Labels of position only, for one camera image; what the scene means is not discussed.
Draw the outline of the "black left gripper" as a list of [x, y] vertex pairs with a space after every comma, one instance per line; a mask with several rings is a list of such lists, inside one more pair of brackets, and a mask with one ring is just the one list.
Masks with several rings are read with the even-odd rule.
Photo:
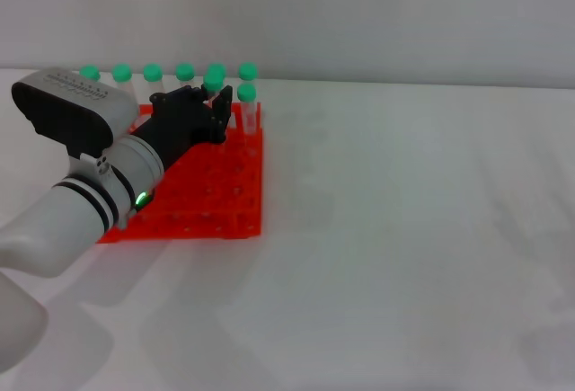
[[233, 87], [226, 85], [208, 105], [210, 92], [205, 85], [154, 93], [150, 96], [150, 119], [132, 135], [151, 146], [167, 170], [198, 144], [220, 145], [226, 141], [233, 95]]

